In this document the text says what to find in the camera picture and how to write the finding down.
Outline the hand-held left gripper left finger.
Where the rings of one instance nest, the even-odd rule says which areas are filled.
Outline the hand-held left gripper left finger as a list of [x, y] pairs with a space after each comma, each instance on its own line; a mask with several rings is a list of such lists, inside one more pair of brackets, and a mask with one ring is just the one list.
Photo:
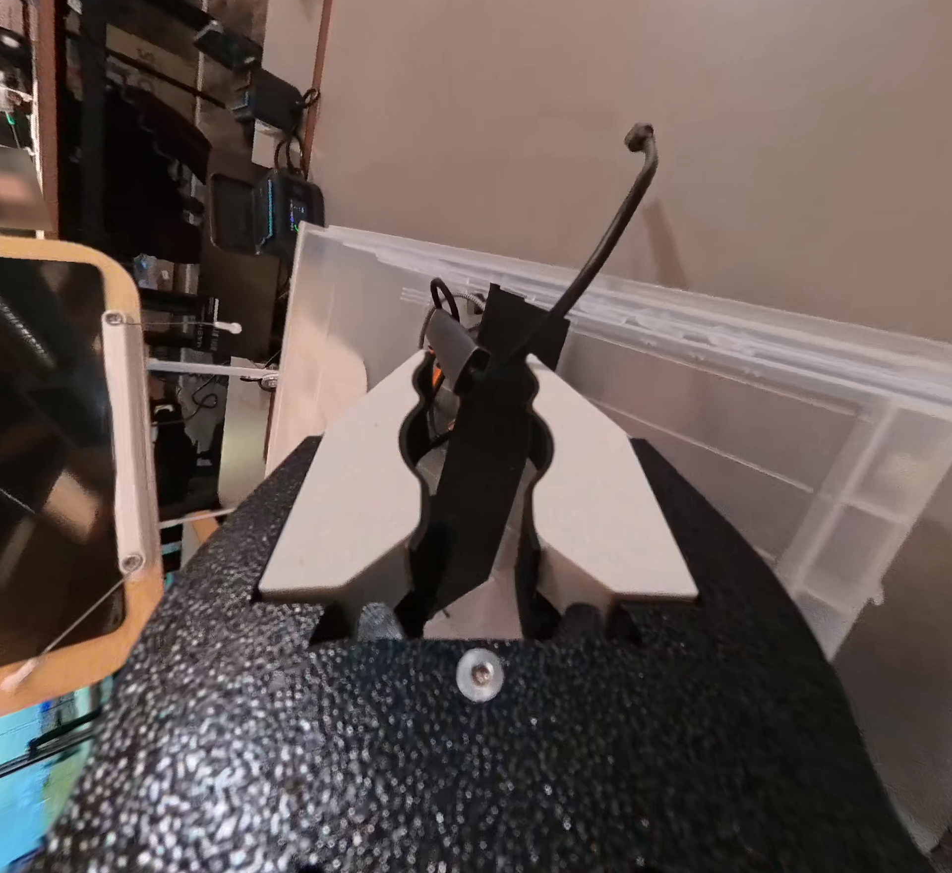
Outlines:
[[261, 602], [317, 607], [312, 639], [354, 639], [369, 606], [421, 610], [433, 364], [416, 350], [318, 440], [257, 584]]

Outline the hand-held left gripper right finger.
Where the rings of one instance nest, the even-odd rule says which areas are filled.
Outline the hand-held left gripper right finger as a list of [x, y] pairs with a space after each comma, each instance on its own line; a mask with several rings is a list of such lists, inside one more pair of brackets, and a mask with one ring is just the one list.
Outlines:
[[548, 639], [573, 606], [684, 603], [697, 584], [625, 430], [537, 357], [527, 413], [534, 475], [523, 498], [518, 616]]

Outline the clear plastic storage bin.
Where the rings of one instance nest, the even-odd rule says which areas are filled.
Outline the clear plastic storage bin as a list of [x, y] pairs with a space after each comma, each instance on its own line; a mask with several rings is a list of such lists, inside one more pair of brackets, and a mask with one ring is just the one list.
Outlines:
[[[306, 225], [266, 475], [417, 350], [434, 277], [547, 309], [571, 273]], [[615, 277], [569, 319], [558, 372], [744, 535], [833, 659], [950, 470], [950, 346]]]

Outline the grey usb hub with cable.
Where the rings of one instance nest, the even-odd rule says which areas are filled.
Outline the grey usb hub with cable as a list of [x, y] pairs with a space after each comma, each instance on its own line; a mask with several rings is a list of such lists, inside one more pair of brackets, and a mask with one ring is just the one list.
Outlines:
[[482, 322], [470, 332], [446, 282], [430, 282], [434, 311], [424, 339], [460, 405], [453, 428], [428, 446], [448, 448], [422, 539], [411, 546], [412, 590], [398, 606], [402, 621], [415, 614], [416, 633], [489, 577], [527, 463], [541, 465], [545, 439], [530, 421], [536, 385], [527, 358], [557, 366], [569, 311], [601, 272], [652, 183], [659, 161], [653, 127], [633, 126], [625, 146], [641, 153], [644, 165], [600, 243], [549, 311], [493, 286]]

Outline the black printed box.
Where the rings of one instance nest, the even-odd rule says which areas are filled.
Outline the black printed box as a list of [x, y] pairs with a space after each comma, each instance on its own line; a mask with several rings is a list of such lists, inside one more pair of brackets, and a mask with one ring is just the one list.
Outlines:
[[212, 354], [222, 332], [215, 327], [219, 300], [179, 291], [140, 289], [142, 328], [150, 348]]

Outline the wood framed dark panel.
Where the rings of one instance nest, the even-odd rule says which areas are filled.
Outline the wood framed dark panel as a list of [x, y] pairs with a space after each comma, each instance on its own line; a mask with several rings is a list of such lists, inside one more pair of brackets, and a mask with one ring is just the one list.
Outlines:
[[2, 715], [116, 672], [164, 590], [140, 293], [2, 236]]

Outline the black power station with screen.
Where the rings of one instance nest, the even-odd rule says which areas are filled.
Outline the black power station with screen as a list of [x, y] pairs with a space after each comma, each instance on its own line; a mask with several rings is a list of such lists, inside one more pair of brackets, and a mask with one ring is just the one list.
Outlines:
[[325, 197], [316, 184], [286, 169], [254, 182], [231, 175], [208, 177], [209, 236], [224, 251], [271, 257], [293, 265], [303, 225], [326, 224]]

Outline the black charger block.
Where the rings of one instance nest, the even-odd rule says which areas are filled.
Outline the black charger block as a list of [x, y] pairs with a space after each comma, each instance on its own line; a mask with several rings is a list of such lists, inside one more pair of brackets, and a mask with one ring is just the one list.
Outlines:
[[304, 109], [304, 96], [291, 83], [261, 66], [242, 77], [235, 91], [231, 113], [241, 123], [261, 123], [282, 132], [297, 128]]

